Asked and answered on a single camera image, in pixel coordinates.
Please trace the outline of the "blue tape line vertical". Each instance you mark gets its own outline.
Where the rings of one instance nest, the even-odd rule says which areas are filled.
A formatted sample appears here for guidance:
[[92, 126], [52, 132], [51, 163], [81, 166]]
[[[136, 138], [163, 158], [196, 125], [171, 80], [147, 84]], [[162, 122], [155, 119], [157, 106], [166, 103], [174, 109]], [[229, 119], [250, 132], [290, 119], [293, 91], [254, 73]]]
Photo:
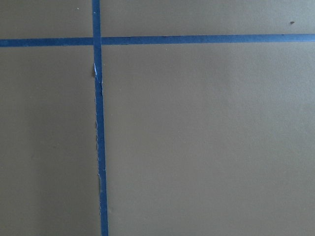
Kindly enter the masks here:
[[108, 231], [107, 192], [106, 192], [100, 1], [98, 0], [92, 1], [92, 10], [93, 10], [95, 108], [96, 108], [98, 176], [99, 176], [100, 223], [101, 223], [101, 235], [107, 236], [109, 235], [109, 231]]

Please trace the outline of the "blue tape line horizontal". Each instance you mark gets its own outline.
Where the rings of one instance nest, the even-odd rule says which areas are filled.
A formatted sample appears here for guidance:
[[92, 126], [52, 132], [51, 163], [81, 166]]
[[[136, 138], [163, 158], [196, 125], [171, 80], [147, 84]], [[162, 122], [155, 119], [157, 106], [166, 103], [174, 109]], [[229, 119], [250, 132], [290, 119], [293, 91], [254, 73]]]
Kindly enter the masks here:
[[240, 34], [240, 35], [181, 35], [181, 36], [113, 36], [73, 38], [2, 39], [4, 47], [205, 44], [256, 42], [314, 42], [314, 34]]

